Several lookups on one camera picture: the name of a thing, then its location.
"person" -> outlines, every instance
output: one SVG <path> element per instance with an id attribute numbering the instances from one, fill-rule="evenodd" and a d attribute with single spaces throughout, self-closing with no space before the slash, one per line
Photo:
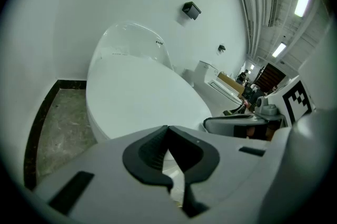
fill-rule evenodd
<path id="1" fill-rule="evenodd" d="M 247 77 L 246 80 L 243 82 L 243 86 L 246 87 L 249 84 L 249 78 Z"/>
<path id="2" fill-rule="evenodd" d="M 273 89 L 270 89 L 265 95 L 270 95 L 271 93 L 275 92 L 277 90 L 277 85 L 273 86 Z"/>
<path id="3" fill-rule="evenodd" d="M 240 75 L 236 78 L 236 82 L 238 84 L 242 85 L 244 80 L 246 79 L 247 73 L 248 73 L 248 70 L 245 70 L 244 72 L 241 72 Z"/>

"small black box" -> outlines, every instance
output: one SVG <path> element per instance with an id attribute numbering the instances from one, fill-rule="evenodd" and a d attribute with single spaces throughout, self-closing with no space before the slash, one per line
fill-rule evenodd
<path id="1" fill-rule="evenodd" d="M 185 3 L 185 5 L 183 6 L 182 11 L 184 13 L 186 13 L 186 15 L 188 17 L 190 17 L 191 19 L 196 19 L 198 17 L 198 15 L 201 13 L 200 9 L 198 9 L 198 7 L 193 3 L 193 2 L 187 2 Z"/>

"cardboard box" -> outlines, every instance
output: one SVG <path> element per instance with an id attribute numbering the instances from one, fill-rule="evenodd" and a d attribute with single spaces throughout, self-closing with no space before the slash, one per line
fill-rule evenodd
<path id="1" fill-rule="evenodd" d="M 238 84 L 236 81 L 232 80 L 231 78 L 227 77 L 224 73 L 220 72 L 220 74 L 217 76 L 221 81 L 228 84 L 230 87 L 232 87 L 234 90 L 238 92 L 238 97 L 241 97 L 244 87 L 240 84 Z"/>

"black rubber pad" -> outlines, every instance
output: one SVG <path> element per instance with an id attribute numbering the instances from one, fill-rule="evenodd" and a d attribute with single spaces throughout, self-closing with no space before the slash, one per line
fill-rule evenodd
<path id="1" fill-rule="evenodd" d="M 162 173 L 167 150 L 185 176 L 183 210 L 194 217 L 208 209 L 194 199 L 190 185 L 207 180 L 220 161 L 217 149 L 173 126 L 160 129 L 133 142 L 123 152 L 123 163 L 128 172 L 144 184 L 166 186 L 170 191 L 173 181 Z"/>
<path id="2" fill-rule="evenodd" d="M 265 150 L 261 150 L 261 149 L 256 149 L 256 148 L 251 148 L 251 147 L 241 147 L 239 149 L 240 152 L 244 152 L 244 153 L 247 153 L 247 154 L 253 154 L 253 155 L 256 155 L 258 157 L 263 157 L 264 153 L 265 153 Z"/>
<path id="3" fill-rule="evenodd" d="M 49 206 L 64 215 L 68 214 L 93 177 L 92 173 L 78 172 L 49 202 Z"/>

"white toilet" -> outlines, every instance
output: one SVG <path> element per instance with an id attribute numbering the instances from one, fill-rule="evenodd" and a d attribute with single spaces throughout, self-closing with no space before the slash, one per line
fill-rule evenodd
<path id="1" fill-rule="evenodd" d="M 210 64 L 199 61 L 193 74 L 194 89 L 210 108 L 213 117 L 223 116 L 223 111 L 238 109 L 243 101 L 237 91 L 225 85 L 217 76 L 219 70 Z"/>
<path id="2" fill-rule="evenodd" d="M 112 25 L 91 59 L 86 104 L 98 142 L 160 125 L 203 130 L 210 110 L 173 71 L 164 41 L 145 26 Z"/>

